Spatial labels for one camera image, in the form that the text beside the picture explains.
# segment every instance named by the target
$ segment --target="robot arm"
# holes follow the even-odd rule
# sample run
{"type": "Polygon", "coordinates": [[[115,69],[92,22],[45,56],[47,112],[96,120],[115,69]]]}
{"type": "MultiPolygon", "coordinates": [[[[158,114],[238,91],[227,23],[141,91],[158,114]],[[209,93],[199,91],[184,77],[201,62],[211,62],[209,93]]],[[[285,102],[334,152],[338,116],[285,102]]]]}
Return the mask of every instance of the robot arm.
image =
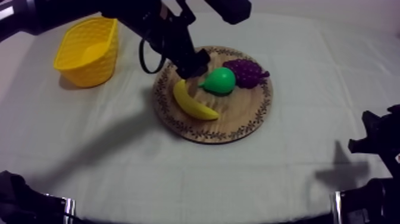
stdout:
{"type": "MultiPolygon", "coordinates": [[[[251,12],[248,0],[205,0],[230,24],[247,19],[251,12]]],[[[62,24],[101,12],[117,18],[143,38],[140,64],[147,73],[158,72],[166,58],[177,66],[177,73],[187,79],[207,71],[210,56],[196,52],[188,26],[196,17],[185,0],[177,0],[182,13],[175,16],[161,0],[3,0],[0,3],[0,41],[24,31],[39,35],[62,24]],[[160,66],[149,71],[143,59],[144,42],[162,55],[160,66]]]]}

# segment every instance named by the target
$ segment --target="decorative border pattern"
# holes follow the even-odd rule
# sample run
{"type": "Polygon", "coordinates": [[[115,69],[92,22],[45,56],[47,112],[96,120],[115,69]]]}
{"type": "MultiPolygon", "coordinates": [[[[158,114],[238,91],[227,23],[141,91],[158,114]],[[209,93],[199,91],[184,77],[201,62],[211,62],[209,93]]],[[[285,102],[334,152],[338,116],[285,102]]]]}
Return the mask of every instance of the decorative border pattern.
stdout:
{"type": "MultiPolygon", "coordinates": [[[[207,53],[216,52],[217,54],[225,54],[230,56],[235,56],[241,59],[252,60],[249,56],[244,55],[239,51],[235,51],[233,49],[228,48],[207,48],[207,53]]],[[[260,123],[264,122],[264,116],[268,112],[268,107],[271,105],[271,91],[268,88],[268,78],[263,79],[260,83],[262,88],[262,94],[264,95],[264,100],[261,103],[259,109],[254,115],[252,120],[249,120],[247,125],[240,126],[236,131],[230,133],[221,133],[221,132],[210,132],[208,130],[193,130],[191,126],[186,125],[180,120],[175,119],[173,116],[169,114],[170,109],[168,107],[167,96],[164,93],[167,88],[168,76],[170,74],[170,68],[173,66],[171,62],[167,65],[168,69],[164,69],[161,74],[161,77],[158,79],[157,84],[155,85],[154,97],[160,108],[164,121],[167,125],[171,126],[178,133],[187,135],[188,133],[194,139],[205,138],[205,139],[218,139],[219,141],[230,140],[234,141],[244,136],[249,135],[251,132],[255,131],[260,123]]]]}

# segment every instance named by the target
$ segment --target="banana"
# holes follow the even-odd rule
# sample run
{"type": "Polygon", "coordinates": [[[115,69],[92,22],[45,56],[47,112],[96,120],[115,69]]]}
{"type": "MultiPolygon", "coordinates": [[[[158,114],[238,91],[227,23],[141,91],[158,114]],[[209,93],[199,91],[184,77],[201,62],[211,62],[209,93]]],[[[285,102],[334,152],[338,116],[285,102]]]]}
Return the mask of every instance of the banana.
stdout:
{"type": "Polygon", "coordinates": [[[219,118],[218,112],[197,102],[186,91],[186,81],[181,80],[174,86],[174,97],[180,108],[188,115],[199,120],[215,120],[219,118]]]}

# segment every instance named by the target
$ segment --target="white tablecloth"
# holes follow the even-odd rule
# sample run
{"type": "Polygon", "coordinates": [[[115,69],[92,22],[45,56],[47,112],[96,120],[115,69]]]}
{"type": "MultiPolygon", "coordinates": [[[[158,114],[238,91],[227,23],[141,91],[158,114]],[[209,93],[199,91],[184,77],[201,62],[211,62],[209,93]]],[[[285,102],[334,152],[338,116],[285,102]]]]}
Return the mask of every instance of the white tablecloth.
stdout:
{"type": "MultiPolygon", "coordinates": [[[[274,100],[258,131],[209,146],[166,130],[152,110],[155,76],[140,68],[139,37],[122,25],[114,77],[74,88],[52,68],[69,24],[0,45],[0,170],[76,199],[82,217],[164,224],[318,214],[333,191],[390,176],[377,156],[350,155],[347,143],[365,136],[364,110],[383,115],[400,103],[394,35],[269,14],[237,26],[196,16],[196,46],[236,48],[270,71],[274,100]]],[[[157,54],[146,57],[157,65],[157,54]]]]}

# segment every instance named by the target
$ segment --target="plastic fruit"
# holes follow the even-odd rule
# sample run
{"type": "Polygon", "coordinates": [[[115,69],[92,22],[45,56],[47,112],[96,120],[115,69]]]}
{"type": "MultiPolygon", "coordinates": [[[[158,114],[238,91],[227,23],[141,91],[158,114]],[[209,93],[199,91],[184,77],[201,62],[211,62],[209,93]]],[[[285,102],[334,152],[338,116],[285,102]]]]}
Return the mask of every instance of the plastic fruit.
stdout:
{"type": "Polygon", "coordinates": [[[207,76],[199,87],[217,94],[228,94],[236,85],[235,74],[228,68],[220,67],[207,76]]]}
{"type": "Polygon", "coordinates": [[[191,117],[199,120],[215,120],[219,118],[218,112],[197,102],[188,94],[185,80],[177,82],[173,92],[180,108],[191,117]]]}
{"type": "Polygon", "coordinates": [[[269,72],[263,72],[257,63],[250,60],[226,61],[223,66],[234,72],[236,84],[240,88],[252,89],[260,84],[263,78],[270,76],[269,72]]]}

